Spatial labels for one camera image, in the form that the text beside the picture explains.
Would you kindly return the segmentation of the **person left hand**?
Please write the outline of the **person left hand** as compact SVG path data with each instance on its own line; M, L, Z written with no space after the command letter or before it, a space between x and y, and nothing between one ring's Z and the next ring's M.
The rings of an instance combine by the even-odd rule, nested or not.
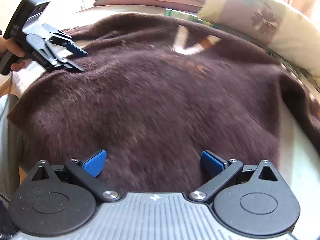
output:
M23 58L25 56L25 52L14 42L12 38L5 39L3 36L0 37L0 54L3 56L7 51L13 53L15 56L19 58ZM11 65L11 69L15 72L20 71L25 67L25 62L21 61L20 63L13 63Z

